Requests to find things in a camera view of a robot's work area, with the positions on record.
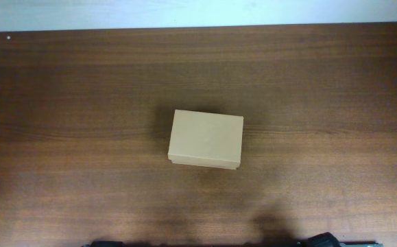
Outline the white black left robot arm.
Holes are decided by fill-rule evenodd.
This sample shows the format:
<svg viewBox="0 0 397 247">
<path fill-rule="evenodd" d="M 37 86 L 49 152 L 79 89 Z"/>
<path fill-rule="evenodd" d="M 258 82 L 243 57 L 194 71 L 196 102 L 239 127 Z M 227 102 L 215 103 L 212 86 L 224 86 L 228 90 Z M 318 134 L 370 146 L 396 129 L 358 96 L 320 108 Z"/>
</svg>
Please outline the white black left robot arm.
<svg viewBox="0 0 397 247">
<path fill-rule="evenodd" d="M 84 244 L 82 247 L 125 247 L 125 244 L 123 242 L 101 240 Z"/>
</svg>

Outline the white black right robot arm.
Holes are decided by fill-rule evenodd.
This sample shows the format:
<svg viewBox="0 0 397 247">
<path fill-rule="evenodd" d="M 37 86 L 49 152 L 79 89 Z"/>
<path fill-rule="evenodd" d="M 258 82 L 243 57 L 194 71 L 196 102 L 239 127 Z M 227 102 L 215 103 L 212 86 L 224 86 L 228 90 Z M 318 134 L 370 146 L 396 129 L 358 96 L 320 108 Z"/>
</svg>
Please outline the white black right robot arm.
<svg viewBox="0 0 397 247">
<path fill-rule="evenodd" d="M 303 247 L 341 247 L 339 240 L 329 232 L 308 238 L 302 242 Z"/>
</svg>

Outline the brown cardboard box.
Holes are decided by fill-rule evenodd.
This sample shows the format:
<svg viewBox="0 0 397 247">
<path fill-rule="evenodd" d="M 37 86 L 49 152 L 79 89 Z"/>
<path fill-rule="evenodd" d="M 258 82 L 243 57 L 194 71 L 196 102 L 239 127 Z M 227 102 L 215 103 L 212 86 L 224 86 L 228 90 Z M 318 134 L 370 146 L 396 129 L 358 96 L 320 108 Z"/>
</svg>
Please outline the brown cardboard box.
<svg viewBox="0 0 397 247">
<path fill-rule="evenodd" d="M 242 116 L 176 110 L 167 156 L 175 164 L 236 170 L 242 138 Z"/>
</svg>

